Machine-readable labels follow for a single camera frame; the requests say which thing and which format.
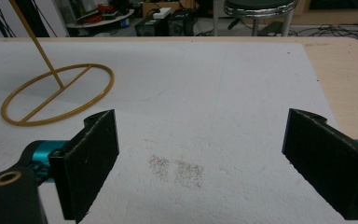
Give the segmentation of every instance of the gold wire loop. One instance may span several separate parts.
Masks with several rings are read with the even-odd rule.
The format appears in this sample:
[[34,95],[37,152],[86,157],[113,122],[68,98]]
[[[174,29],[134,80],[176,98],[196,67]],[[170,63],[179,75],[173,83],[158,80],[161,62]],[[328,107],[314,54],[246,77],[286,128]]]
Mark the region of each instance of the gold wire loop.
[[[30,25],[28,24],[27,20],[25,19],[25,17],[22,15],[21,10],[19,8],[19,6],[17,5],[15,0],[9,0],[10,4],[13,6],[14,11],[16,12],[16,14],[19,16],[19,19],[22,23],[22,25],[24,26],[25,30],[27,31],[28,35],[32,38],[32,40],[34,41],[34,44],[37,48],[37,50],[39,51],[40,55],[42,56],[43,60],[45,61],[46,65],[49,68],[49,72],[39,76],[39,77],[35,77],[31,80],[29,80],[28,82],[22,84],[22,86],[18,87],[16,90],[14,90],[7,98],[6,100],[3,102],[2,107],[1,107],[1,116],[4,120],[6,120],[7,122],[14,124],[14,125],[18,125],[18,126],[36,126],[36,125],[43,125],[43,124],[48,124],[51,122],[55,122],[58,121],[60,119],[65,119],[68,118],[70,116],[73,116],[76,113],[79,113],[85,109],[87,109],[88,107],[90,107],[91,105],[95,104],[96,102],[98,102],[99,100],[101,100],[108,92],[109,90],[112,88],[114,80],[115,80],[115,75],[113,73],[113,71],[101,64],[97,64],[97,63],[82,63],[82,64],[75,64],[75,65],[71,65],[71,66],[66,66],[63,68],[59,68],[59,69],[54,69],[53,65],[51,64],[50,60],[48,59],[48,56],[46,55],[45,51],[43,51],[42,46],[40,45],[39,41],[37,41],[36,36],[34,35],[34,32],[32,31]],[[85,67],[85,69],[80,72],[76,77],[74,77],[72,80],[70,80],[66,85],[63,85],[62,81],[60,80],[58,73],[62,72],[62,71],[66,71],[66,70],[70,70],[70,69],[74,69],[74,68],[79,68],[79,67]],[[61,114],[59,116],[50,118],[50,119],[41,119],[41,120],[36,120],[36,121],[28,121],[31,117],[33,117],[37,112],[39,112],[45,105],[47,105],[48,103],[50,103],[51,101],[54,100],[54,98],[56,98],[58,95],[60,95],[63,91],[65,91],[70,85],[72,85],[76,80],[78,80],[81,76],[83,76],[85,73],[87,73],[87,71],[89,71],[91,69],[91,67],[98,67],[101,68],[103,70],[105,70],[109,75],[110,75],[110,81],[108,83],[108,85],[106,86],[106,88],[100,93],[98,94],[95,98],[93,98],[92,100],[88,101],[87,103],[85,103],[84,105],[69,111],[67,113]],[[29,87],[31,84],[35,83],[36,81],[48,77],[48,76],[54,76],[54,78],[56,79],[58,85],[60,86],[60,89],[58,91],[56,91],[54,94],[52,94],[45,102],[43,102],[41,105],[39,105],[37,108],[35,108],[31,113],[29,113],[27,116],[25,116],[22,120],[13,120],[11,118],[8,117],[7,115],[7,107],[10,104],[11,100],[17,95],[19,94],[21,91],[23,91],[25,88]]]
[[[17,125],[17,126],[37,126],[37,125],[44,125],[44,124],[48,124],[48,123],[52,123],[61,119],[66,119],[68,117],[73,116],[74,114],[77,114],[87,108],[89,108],[90,106],[94,105],[95,103],[97,103],[99,100],[101,100],[112,88],[114,82],[115,82],[115,74],[114,72],[107,66],[101,65],[101,64],[97,64],[97,63],[81,63],[81,64],[75,64],[75,65],[70,65],[70,66],[66,66],[63,68],[59,68],[55,70],[55,74],[58,74],[62,71],[67,71],[67,70],[71,70],[71,69],[76,69],[76,68],[82,68],[84,67],[85,69],[80,72],[76,77],[74,77],[72,80],[70,80],[67,84],[63,85],[62,88],[60,88],[58,91],[56,91],[55,93],[53,93],[45,102],[43,102],[41,105],[39,105],[37,108],[35,108],[31,113],[29,113],[27,116],[25,116],[23,119],[21,120],[14,120],[11,119],[8,115],[7,115],[7,107],[10,104],[10,102],[13,100],[13,98],[18,95],[21,91],[23,91],[24,89],[26,89],[27,87],[29,87],[30,85],[36,83],[37,81],[45,78],[45,77],[49,77],[49,76],[53,76],[53,73],[51,72],[47,72],[43,75],[40,75],[38,77],[35,77],[31,80],[29,80],[28,82],[22,84],[20,87],[18,87],[16,90],[14,90],[7,98],[6,100],[3,102],[2,107],[1,107],[1,116],[2,118],[13,124],[13,125]],[[54,100],[54,98],[56,98],[58,95],[60,95],[62,92],[64,92],[69,86],[71,86],[76,80],[78,80],[81,76],[83,76],[84,74],[86,74],[87,71],[89,71],[92,67],[96,67],[96,68],[101,68],[104,71],[106,71],[109,76],[110,76],[110,81],[107,84],[107,86],[105,87],[105,89],[103,89],[103,91],[101,91],[96,97],[94,97],[93,99],[91,99],[90,101],[88,101],[87,103],[85,103],[84,105],[71,110],[69,112],[66,112],[64,114],[61,114],[59,116],[53,117],[53,118],[49,118],[49,119],[41,119],[41,120],[33,120],[33,121],[29,121],[29,119],[34,116],[38,111],[40,111],[44,106],[46,106],[48,103],[50,103],[52,100]]]
[[16,180],[20,179],[21,172],[19,171],[10,171],[0,175],[0,187],[4,185],[11,184]]

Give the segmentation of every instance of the stool seat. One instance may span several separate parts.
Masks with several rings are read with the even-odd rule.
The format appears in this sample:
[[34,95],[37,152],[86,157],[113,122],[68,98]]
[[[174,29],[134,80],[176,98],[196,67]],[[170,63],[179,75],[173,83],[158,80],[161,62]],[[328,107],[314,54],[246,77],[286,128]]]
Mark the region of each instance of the stool seat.
[[293,4],[293,0],[226,0],[225,4],[247,10],[259,10],[282,7]]
[[252,18],[254,20],[252,35],[257,35],[260,19],[286,14],[286,20],[282,28],[282,36],[287,36],[295,6],[296,0],[226,0],[225,12],[229,16],[236,18],[236,20],[228,26],[228,29],[231,29],[232,24],[235,25],[240,19]]

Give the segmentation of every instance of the box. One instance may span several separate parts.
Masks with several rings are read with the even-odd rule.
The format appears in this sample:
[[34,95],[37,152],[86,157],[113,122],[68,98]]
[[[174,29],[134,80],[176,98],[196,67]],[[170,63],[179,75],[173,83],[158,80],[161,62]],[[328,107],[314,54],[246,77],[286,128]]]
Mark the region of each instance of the box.
[[186,8],[176,12],[168,18],[168,35],[169,36],[193,36],[193,27],[195,23],[194,12]]
[[149,15],[135,25],[137,36],[168,36],[168,23],[165,19],[154,19]]
[[196,3],[195,0],[180,0],[178,2],[156,2],[156,3],[151,3],[150,0],[146,0],[144,1],[144,3],[142,4],[142,14],[143,17],[145,18],[146,16],[151,15],[153,12],[153,9],[159,9],[162,7],[170,7],[171,8],[171,13],[173,13],[174,11],[176,11],[177,9],[181,9],[181,8],[198,8],[199,5]]

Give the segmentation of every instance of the floor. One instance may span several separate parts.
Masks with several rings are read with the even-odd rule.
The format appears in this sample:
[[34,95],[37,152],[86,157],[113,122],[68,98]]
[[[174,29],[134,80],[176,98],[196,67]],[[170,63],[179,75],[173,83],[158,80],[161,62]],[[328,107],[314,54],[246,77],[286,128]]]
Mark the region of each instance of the floor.
[[[135,25],[141,21],[142,18],[130,18],[130,26],[127,28],[121,28],[119,24],[111,27],[109,30],[100,31],[95,36],[136,36]],[[219,19],[219,36],[251,36],[252,27],[245,25],[243,22],[239,22],[231,30],[228,30],[228,26],[233,22],[233,19]],[[260,29],[263,29],[265,24],[260,22]],[[335,36],[345,35],[353,38],[358,38],[355,35],[349,35],[349,32],[353,31],[358,34],[357,26],[344,26],[344,27],[328,27],[328,26],[298,26],[292,25],[289,35],[296,36]],[[194,25],[195,35],[213,35],[213,19],[212,18],[198,18],[198,21]]]

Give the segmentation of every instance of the white table surface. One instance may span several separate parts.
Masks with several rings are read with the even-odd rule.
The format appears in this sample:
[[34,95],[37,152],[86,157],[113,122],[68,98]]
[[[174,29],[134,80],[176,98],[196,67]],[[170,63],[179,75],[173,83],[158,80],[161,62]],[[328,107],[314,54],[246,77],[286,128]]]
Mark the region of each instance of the white table surface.
[[[61,122],[21,128],[0,118],[0,171],[32,141],[70,139],[83,118],[114,108],[121,153],[84,223],[345,223],[281,153],[289,107],[337,127],[301,45],[42,46],[56,67],[102,63],[115,71],[116,83],[97,105]],[[0,105],[44,72],[32,43],[0,43]],[[80,105],[81,94],[89,97],[103,85],[103,75],[96,76],[79,80],[40,116]],[[12,115],[50,87],[24,93]],[[54,186],[44,184],[40,193],[48,220],[63,223]]]

